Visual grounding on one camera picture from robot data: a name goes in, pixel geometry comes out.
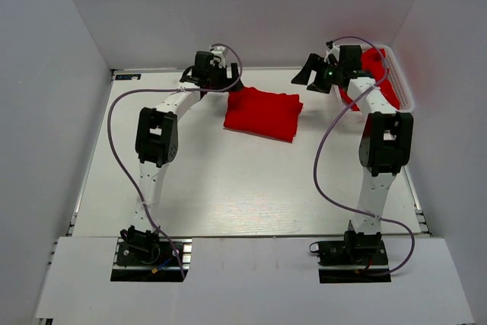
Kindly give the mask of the red t shirt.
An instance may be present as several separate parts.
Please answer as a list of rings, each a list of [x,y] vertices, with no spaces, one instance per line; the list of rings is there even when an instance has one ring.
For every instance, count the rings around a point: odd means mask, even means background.
[[[291,143],[303,106],[297,94],[245,87],[229,94],[224,128]]]

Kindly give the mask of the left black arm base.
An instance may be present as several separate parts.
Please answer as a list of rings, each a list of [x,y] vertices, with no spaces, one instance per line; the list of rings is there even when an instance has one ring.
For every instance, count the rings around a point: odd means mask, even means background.
[[[189,271],[192,241],[170,243],[156,231],[123,229],[117,241],[111,282],[183,282]]]

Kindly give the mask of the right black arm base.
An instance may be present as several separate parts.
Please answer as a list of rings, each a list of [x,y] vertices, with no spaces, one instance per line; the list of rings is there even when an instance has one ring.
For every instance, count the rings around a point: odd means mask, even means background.
[[[346,231],[341,240],[314,241],[321,284],[365,284],[391,281],[386,248],[380,233]]]

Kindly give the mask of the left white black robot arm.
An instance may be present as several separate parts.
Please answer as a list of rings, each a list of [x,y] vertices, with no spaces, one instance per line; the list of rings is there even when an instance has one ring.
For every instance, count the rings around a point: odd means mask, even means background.
[[[159,90],[166,94],[163,101],[139,112],[135,136],[138,176],[130,178],[137,194],[132,223],[139,229],[156,229],[151,214],[161,203],[164,177],[178,152],[178,124],[183,116],[208,92],[225,93],[243,87],[241,59],[233,52],[222,43],[198,51],[179,81]],[[233,53],[234,62],[226,62],[227,53]]]

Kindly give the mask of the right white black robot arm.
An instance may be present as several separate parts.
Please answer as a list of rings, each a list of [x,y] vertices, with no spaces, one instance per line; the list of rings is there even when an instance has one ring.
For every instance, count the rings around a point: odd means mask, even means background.
[[[413,117],[401,112],[383,95],[378,80],[363,68],[359,45],[328,44],[324,56],[311,53],[293,84],[309,91],[328,94],[333,86],[342,88],[366,118],[358,148],[363,178],[358,204],[349,229],[356,234],[381,232],[381,218],[396,176],[409,162]]]

